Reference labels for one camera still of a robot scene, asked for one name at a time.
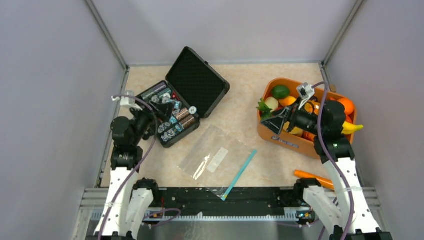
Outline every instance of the teal zipper strip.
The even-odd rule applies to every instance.
[[[241,167],[240,171],[238,171],[237,175],[234,177],[234,179],[232,180],[231,184],[229,185],[229,187],[227,188],[227,190],[225,191],[224,195],[221,197],[222,201],[225,201],[228,197],[228,194],[230,194],[231,190],[233,190],[234,186],[236,185],[237,181],[239,180],[239,178],[242,176],[243,172],[245,171],[245,169],[248,167],[248,165],[251,163],[253,157],[255,156],[255,154],[258,151],[255,149],[252,151],[252,153],[250,154],[250,156],[248,157],[247,161],[244,163],[244,165]]]

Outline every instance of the lime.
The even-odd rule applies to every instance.
[[[285,99],[290,95],[290,89],[284,85],[277,85],[271,90],[275,99]]]

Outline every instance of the white wall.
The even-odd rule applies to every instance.
[[[129,65],[322,61],[355,0],[94,0]]]
[[[0,239],[69,239],[123,70],[83,0],[0,2]]]
[[[393,239],[422,239],[424,1],[367,1],[330,62],[364,130],[356,160],[375,186]]]

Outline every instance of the black carrying case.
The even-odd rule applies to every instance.
[[[183,131],[178,132],[172,139],[164,141],[161,136],[165,132],[158,133],[158,140],[164,148],[170,148],[176,142],[196,130],[200,126],[200,119],[208,118],[230,90],[230,83],[222,78],[207,61],[203,60],[188,46],[184,47],[166,75],[165,80],[159,82],[157,85],[161,83],[165,83],[171,88],[178,95],[184,106],[187,106],[187,108],[197,108],[197,112],[191,114],[195,119],[195,123]],[[155,86],[140,93],[137,95],[137,98],[143,99],[142,95]]]

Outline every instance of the beige floor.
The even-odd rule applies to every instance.
[[[170,67],[132,67],[126,89],[139,94],[164,80]],[[160,143],[157,143],[141,166],[138,175],[140,179],[143,177],[155,179],[160,187],[200,186],[177,166],[210,125],[221,128],[227,134],[258,151],[238,180],[236,187],[293,186],[297,179],[293,176],[296,169],[328,178],[321,161],[264,141],[256,131],[255,107],[269,81],[275,78],[288,78],[311,84],[321,82],[323,78],[317,63],[233,64],[212,65],[212,67],[231,84],[229,93],[209,118],[200,121],[200,127],[196,131],[171,148],[163,148]],[[131,116],[127,109],[121,109],[119,115]],[[151,139],[142,140],[140,146],[147,150],[150,143]],[[108,161],[101,186],[108,187],[109,182],[110,162]]]

